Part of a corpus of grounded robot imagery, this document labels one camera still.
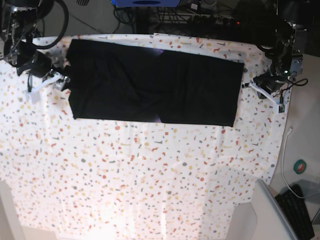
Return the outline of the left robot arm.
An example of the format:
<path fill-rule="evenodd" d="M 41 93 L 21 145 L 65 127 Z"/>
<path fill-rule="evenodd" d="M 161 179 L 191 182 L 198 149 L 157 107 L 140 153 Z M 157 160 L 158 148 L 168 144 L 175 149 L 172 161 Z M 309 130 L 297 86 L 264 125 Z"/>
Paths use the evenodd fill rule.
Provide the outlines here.
<path fill-rule="evenodd" d="M 285 83 L 295 83 L 302 73 L 307 25 L 312 20 L 311 0 L 277 0 L 274 6 L 275 44 L 272 48 L 256 45 L 271 65 L 267 72 L 253 78 L 257 87 L 268 94 L 279 91 Z"/>

